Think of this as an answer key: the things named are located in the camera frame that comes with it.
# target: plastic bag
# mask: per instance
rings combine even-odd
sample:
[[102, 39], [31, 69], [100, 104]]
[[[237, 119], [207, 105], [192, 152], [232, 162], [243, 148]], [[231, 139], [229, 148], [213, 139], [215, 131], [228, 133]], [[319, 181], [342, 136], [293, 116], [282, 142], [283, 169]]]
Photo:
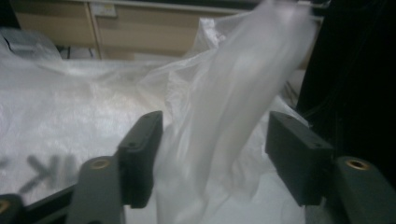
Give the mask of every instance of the plastic bag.
[[[303, 223], [303, 210], [262, 151], [264, 111], [298, 117], [273, 98], [313, 35], [305, 9], [267, 4], [201, 20], [192, 51], [167, 65], [35, 62], [3, 41], [0, 193], [32, 203], [75, 183], [84, 161], [112, 155], [138, 117], [161, 109], [155, 193], [147, 208], [127, 209], [127, 220]], [[37, 178], [37, 162], [51, 170], [45, 179]]]

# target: crumpled plastic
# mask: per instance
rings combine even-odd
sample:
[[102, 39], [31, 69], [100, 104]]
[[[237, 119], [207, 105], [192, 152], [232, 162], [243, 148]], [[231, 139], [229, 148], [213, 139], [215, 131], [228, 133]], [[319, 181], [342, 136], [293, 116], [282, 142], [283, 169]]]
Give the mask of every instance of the crumpled plastic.
[[266, 3], [201, 19], [174, 63], [28, 60], [0, 38], [0, 193], [32, 203], [74, 184], [84, 161], [162, 110], [155, 190], [128, 222], [304, 223], [263, 147], [265, 111], [304, 121], [276, 95], [314, 32], [306, 8]]

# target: plastic sheet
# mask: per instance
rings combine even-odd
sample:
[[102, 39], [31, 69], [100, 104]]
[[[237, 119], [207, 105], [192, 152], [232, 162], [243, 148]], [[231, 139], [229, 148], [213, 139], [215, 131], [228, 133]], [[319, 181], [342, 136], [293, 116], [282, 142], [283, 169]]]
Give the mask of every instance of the plastic sheet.
[[139, 116], [161, 109], [155, 193], [127, 211], [132, 223], [304, 223], [263, 153], [264, 112], [298, 117], [274, 97], [314, 31], [306, 8], [265, 4], [202, 19], [192, 51], [164, 66], [38, 63], [0, 40], [0, 193], [31, 203], [67, 187], [85, 160], [113, 154]]

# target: white label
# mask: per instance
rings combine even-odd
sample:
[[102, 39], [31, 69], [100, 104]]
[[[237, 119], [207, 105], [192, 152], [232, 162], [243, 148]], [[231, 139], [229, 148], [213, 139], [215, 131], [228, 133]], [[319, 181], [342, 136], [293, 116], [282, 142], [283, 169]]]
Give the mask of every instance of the white label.
[[117, 17], [116, 8], [113, 4], [90, 3], [90, 6], [91, 13], [94, 16]]

